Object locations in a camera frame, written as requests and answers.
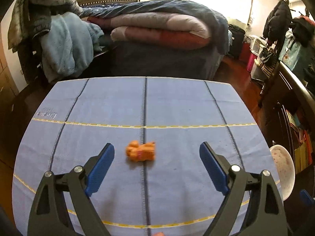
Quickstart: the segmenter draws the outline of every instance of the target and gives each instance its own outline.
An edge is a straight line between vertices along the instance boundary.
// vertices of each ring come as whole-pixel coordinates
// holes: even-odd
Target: black puffer jacket
[[[263,32],[264,38],[272,42],[278,41],[277,47],[281,49],[291,20],[289,5],[284,0],[279,1],[267,18]]]

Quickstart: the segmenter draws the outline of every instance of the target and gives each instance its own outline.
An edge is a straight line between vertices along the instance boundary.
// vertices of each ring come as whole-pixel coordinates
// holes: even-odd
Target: pink container
[[[250,57],[249,57],[249,61],[248,61],[248,64],[247,64],[247,71],[251,72],[252,69],[253,69],[253,65],[255,63],[255,58],[257,58],[258,54],[254,51],[251,51],[251,54],[250,54]]]

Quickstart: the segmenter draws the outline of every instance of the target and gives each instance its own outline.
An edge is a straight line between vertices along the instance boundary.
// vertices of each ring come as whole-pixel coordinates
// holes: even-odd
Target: black suitcase
[[[230,46],[229,54],[235,58],[239,58],[242,52],[245,30],[232,24],[229,24],[229,30],[232,32],[232,40],[233,40],[232,45]]]

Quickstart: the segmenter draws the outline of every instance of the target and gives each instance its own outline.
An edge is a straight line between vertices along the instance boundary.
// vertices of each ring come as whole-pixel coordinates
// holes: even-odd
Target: silver screw
[[[262,173],[263,173],[265,176],[270,176],[270,172],[269,172],[268,170],[264,170]]]
[[[82,170],[83,170],[83,168],[81,166],[76,166],[74,168],[74,172],[76,172],[76,173],[80,173]]]
[[[234,171],[234,172],[239,172],[241,170],[241,168],[237,165],[232,165],[231,169]]]
[[[45,177],[51,177],[52,173],[51,171],[46,171],[44,175]]]

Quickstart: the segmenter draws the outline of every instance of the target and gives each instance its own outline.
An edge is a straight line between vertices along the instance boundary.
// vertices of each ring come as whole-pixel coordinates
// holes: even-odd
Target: gray blanket
[[[66,76],[78,77],[101,51],[98,25],[82,21],[72,12],[51,17],[50,32],[40,38],[43,71],[48,82]]]
[[[228,23],[219,12],[187,0],[152,0],[129,3],[111,8],[84,8],[80,17],[113,18],[120,14],[141,12],[169,12],[190,15],[205,22],[213,34],[213,44],[225,55],[229,50]]]
[[[9,50],[16,47],[20,42],[29,36],[27,29],[28,3],[44,6],[62,6],[65,11],[73,12],[77,15],[82,13],[82,8],[76,0],[16,0],[12,12],[12,20],[10,22],[9,31],[7,33],[7,41]]]

